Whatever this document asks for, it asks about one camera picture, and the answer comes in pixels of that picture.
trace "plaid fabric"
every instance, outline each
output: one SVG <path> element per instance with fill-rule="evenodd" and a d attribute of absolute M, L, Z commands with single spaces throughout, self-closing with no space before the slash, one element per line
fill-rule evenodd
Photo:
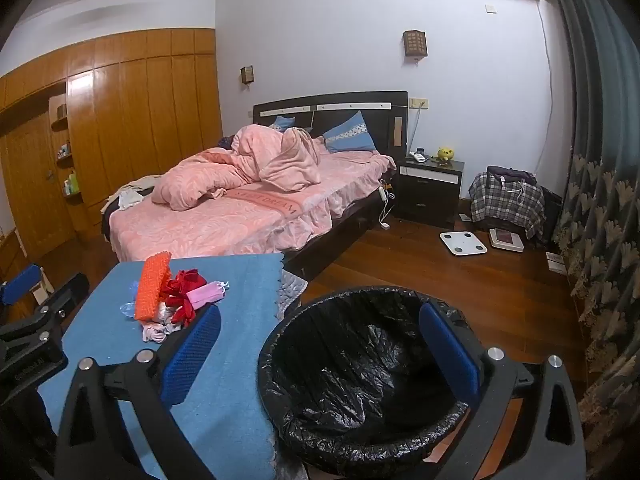
<path fill-rule="evenodd" d="M 471 219 L 485 217 L 507 220 L 526 231 L 527 238 L 542 236 L 545 223 L 545 197 L 540 186 L 526 182 L 505 182 L 483 171 L 469 187 Z"/>

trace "orange sponge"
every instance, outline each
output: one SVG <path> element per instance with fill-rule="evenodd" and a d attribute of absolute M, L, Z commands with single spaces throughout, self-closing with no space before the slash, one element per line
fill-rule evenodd
<path fill-rule="evenodd" d="M 171 278 L 169 260 L 171 253 L 165 251 L 145 260 L 136 294 L 136 319 L 149 321 L 158 312 L 160 289 Z"/>

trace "wall switch plate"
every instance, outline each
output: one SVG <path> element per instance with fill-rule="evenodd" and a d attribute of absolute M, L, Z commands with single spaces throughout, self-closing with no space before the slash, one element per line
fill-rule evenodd
<path fill-rule="evenodd" d="M 422 97 L 411 97 L 409 99 L 409 108 L 422 108 L 426 110 L 429 108 L 429 100 Z"/>

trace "garbage bag rim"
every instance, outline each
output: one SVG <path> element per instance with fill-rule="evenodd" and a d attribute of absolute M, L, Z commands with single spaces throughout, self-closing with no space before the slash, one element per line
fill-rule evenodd
<path fill-rule="evenodd" d="M 285 434 L 285 427 L 287 433 L 297 434 L 297 444 L 300 444 L 300 446 L 302 446 L 304 449 L 295 449 L 294 452 L 296 452 L 307 462 L 312 463 L 315 466 L 324 468 L 323 470 L 325 470 L 326 472 L 334 474 L 343 474 L 343 471 L 338 464 L 338 460 L 336 460 L 335 463 L 318 463 L 314 462 L 311 457 L 312 451 L 317 447 L 317 444 L 330 445 L 334 443 L 335 440 L 330 437 L 313 433 L 307 428 L 299 427 L 299 421 L 297 421 L 293 417 L 287 417 L 287 414 L 290 415 L 292 413 L 291 405 L 289 404 L 284 409 L 282 407 L 282 396 L 277 392 L 276 388 L 273 387 L 273 350 L 285 330 L 290 325 L 292 325 L 298 317 L 304 316 L 310 309 L 316 308 L 319 304 L 323 304 L 327 300 L 363 292 L 391 292 L 398 293 L 404 296 L 417 296 L 423 304 L 428 301 L 432 301 L 433 303 L 440 302 L 440 300 L 438 300 L 437 298 L 401 286 L 369 285 L 331 292 L 329 294 L 325 294 L 324 296 L 315 298 L 313 301 L 301 306 L 292 314 L 287 316 L 283 321 L 281 321 L 265 341 L 258 358 L 258 391 L 260 393 L 260 398 L 265 407 L 266 413 L 276 427 L 278 434 L 287 445 L 290 445 L 292 443 Z M 466 403 L 457 400 L 453 403 L 450 410 L 446 415 L 443 416 L 440 422 L 433 424 L 428 428 L 424 428 L 414 436 L 399 439 L 394 442 L 385 442 L 384 444 L 374 444 L 370 446 L 341 442 L 340 457 L 349 456 L 351 466 L 358 466 L 358 457 L 362 454 L 361 452 L 363 451 L 365 451 L 366 453 L 369 453 L 371 451 L 378 453 L 381 459 L 380 462 L 398 463 L 398 453 L 401 449 L 407 450 L 407 455 L 420 454 L 422 458 L 425 458 L 430 454 L 430 452 L 439 442 L 441 442 L 448 434 L 455 430 L 457 425 L 464 417 L 467 409 L 468 405 Z M 278 417 L 279 420 L 274 420 L 274 412 L 280 412 L 280 416 Z M 418 444 L 421 448 L 419 453 L 415 450 Z M 363 465 L 371 466 L 369 462 L 366 462 L 366 459 L 363 460 L 365 462 Z"/>

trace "silver screw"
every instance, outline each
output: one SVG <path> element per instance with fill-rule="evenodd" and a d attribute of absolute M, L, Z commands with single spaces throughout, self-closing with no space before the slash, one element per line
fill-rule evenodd
<path fill-rule="evenodd" d="M 80 362 L 78 363 L 78 368 L 80 368 L 81 370 L 88 370 L 93 365 L 94 365 L 94 360 L 91 359 L 90 357 L 85 357 L 84 359 L 81 359 Z"/>
<path fill-rule="evenodd" d="M 149 349 L 141 350 L 140 352 L 138 352 L 138 355 L 136 355 L 136 361 L 138 361 L 139 363 L 148 363 L 153 358 L 154 353 Z"/>
<path fill-rule="evenodd" d="M 504 352 L 495 346 L 489 348 L 486 352 L 494 361 L 501 361 L 504 359 Z"/>
<path fill-rule="evenodd" d="M 548 361 L 553 368 L 559 368 L 562 366 L 562 359 L 557 355 L 550 355 Z"/>

